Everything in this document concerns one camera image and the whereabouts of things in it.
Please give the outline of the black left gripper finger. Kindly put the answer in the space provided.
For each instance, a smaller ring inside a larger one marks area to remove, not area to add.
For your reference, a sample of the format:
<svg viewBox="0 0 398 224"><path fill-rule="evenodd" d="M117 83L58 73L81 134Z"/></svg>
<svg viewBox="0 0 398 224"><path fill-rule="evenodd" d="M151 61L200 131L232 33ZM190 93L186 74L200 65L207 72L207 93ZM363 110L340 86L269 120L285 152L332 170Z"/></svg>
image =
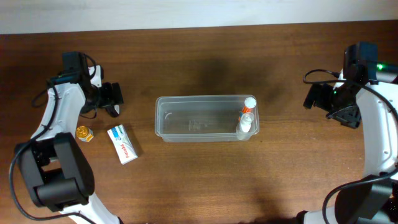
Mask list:
<svg viewBox="0 0 398 224"><path fill-rule="evenodd" d="M112 118L117 118L120 115L119 105L108 106L105 110Z"/></svg>
<svg viewBox="0 0 398 224"><path fill-rule="evenodd" d="M119 83L111 84L111 104L122 105L124 103L121 87Z"/></svg>

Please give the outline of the small jar with gold lid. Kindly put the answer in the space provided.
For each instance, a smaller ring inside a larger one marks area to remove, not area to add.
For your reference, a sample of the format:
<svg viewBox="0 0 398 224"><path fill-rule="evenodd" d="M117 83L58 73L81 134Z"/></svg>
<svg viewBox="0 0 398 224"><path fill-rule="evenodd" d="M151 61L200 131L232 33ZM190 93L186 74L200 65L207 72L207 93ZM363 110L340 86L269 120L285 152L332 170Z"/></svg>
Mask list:
<svg viewBox="0 0 398 224"><path fill-rule="evenodd" d="M76 137L83 142L90 142L94 138L92 130L86 126L77 127L75 133Z"/></svg>

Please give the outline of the orange tube with white cap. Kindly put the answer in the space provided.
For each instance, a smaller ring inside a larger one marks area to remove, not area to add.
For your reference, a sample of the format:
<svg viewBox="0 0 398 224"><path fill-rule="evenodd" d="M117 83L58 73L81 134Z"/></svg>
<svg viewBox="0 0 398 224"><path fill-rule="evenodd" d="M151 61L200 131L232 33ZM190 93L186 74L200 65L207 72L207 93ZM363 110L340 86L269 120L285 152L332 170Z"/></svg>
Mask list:
<svg viewBox="0 0 398 224"><path fill-rule="evenodd" d="M243 106L242 110L239 112L238 120L240 120L242 118L243 114L252 112L252 110L256 107L256 105L257 105L257 101L254 97L252 97L252 96L247 97L244 101L244 106Z"/></svg>

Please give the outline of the white bottle with pink label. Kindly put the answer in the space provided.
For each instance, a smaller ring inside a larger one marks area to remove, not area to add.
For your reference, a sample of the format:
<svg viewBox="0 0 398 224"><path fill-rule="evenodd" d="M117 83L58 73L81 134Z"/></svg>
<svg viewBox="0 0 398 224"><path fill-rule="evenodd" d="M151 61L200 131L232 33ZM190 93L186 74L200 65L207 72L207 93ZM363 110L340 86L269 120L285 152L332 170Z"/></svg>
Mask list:
<svg viewBox="0 0 398 224"><path fill-rule="evenodd" d="M239 120L236 127L236 137L238 140L246 140L249 136L252 122L254 121L254 114L252 112L244 113Z"/></svg>

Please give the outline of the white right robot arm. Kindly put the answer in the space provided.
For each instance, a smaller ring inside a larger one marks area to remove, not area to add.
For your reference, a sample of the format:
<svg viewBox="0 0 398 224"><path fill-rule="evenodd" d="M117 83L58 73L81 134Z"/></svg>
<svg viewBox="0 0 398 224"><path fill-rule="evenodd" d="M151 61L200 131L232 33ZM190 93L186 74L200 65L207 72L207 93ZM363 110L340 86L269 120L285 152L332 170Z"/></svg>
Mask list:
<svg viewBox="0 0 398 224"><path fill-rule="evenodd" d="M310 82L303 103L343 126L362 127L364 176L336 187L319 211L302 211L296 223L397 223L397 65L378 59L376 44L345 50L334 80Z"/></svg>

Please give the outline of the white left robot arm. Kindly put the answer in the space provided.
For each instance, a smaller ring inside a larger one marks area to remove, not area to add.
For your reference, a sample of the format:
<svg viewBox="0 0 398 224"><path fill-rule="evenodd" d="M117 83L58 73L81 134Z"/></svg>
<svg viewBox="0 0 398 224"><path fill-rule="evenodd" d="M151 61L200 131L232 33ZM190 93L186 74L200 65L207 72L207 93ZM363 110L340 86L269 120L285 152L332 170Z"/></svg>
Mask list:
<svg viewBox="0 0 398 224"><path fill-rule="evenodd" d="M43 222L71 218L75 223L121 223L95 194L93 171L75 140L81 113L97 109L97 75L66 73L48 80L48 102L40 126L25 143L18 144L9 167L11 197L26 218ZM14 187L18 168L28 194L37 207L52 216L35 217L22 208Z"/></svg>

